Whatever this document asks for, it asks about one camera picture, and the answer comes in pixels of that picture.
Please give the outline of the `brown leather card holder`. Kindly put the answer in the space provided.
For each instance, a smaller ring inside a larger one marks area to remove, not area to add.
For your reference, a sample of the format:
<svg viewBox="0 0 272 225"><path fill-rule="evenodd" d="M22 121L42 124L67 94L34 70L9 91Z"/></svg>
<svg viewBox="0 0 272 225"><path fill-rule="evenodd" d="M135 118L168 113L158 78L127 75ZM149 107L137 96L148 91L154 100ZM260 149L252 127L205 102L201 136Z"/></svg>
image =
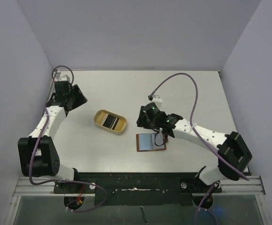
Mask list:
<svg viewBox="0 0 272 225"><path fill-rule="evenodd" d="M149 151L162 151L162 150L154 150L152 147L152 135L155 133L145 133L145 134L137 134L136 135L136 146L137 152L149 152ZM168 139L164 136L165 145L168 142Z"/></svg>

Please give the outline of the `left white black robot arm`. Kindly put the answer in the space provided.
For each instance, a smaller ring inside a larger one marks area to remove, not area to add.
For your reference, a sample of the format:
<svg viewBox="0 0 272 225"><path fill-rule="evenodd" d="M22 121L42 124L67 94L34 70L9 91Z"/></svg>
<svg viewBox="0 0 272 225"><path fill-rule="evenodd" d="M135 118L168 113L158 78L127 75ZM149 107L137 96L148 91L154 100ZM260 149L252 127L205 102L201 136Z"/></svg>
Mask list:
<svg viewBox="0 0 272 225"><path fill-rule="evenodd" d="M32 185L42 184L35 182L34 178L46 177L48 182L65 183L65 188L72 193L80 190L78 171L61 163L53 140L69 112L87 101L77 84L55 82L54 92L45 103L40 122L28 137L18 141L21 171Z"/></svg>

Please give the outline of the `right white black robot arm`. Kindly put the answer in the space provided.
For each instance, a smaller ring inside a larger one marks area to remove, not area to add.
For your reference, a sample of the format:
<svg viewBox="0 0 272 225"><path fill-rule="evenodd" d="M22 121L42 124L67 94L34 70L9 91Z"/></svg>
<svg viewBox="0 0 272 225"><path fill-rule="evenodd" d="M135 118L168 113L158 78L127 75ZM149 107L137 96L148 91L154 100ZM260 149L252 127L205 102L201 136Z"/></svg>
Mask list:
<svg viewBox="0 0 272 225"><path fill-rule="evenodd" d="M211 184L229 179L248 180L244 175L252 153L238 132L218 133L193 124L177 114L166 114L152 102L140 108L137 126L161 132L165 136L183 139L211 151L218 159L216 165L203 166L194 180L195 188L204 192Z"/></svg>

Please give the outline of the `beige oval tray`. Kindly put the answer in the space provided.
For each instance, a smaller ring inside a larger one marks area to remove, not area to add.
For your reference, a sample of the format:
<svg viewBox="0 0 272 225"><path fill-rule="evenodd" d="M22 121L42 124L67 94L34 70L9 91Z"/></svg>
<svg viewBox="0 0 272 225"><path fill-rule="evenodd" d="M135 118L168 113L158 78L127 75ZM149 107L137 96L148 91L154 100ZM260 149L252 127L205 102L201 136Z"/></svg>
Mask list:
<svg viewBox="0 0 272 225"><path fill-rule="evenodd" d="M125 117L109 112L107 110L97 111L93 120L98 128L116 135L123 134L127 127L127 120Z"/></svg>

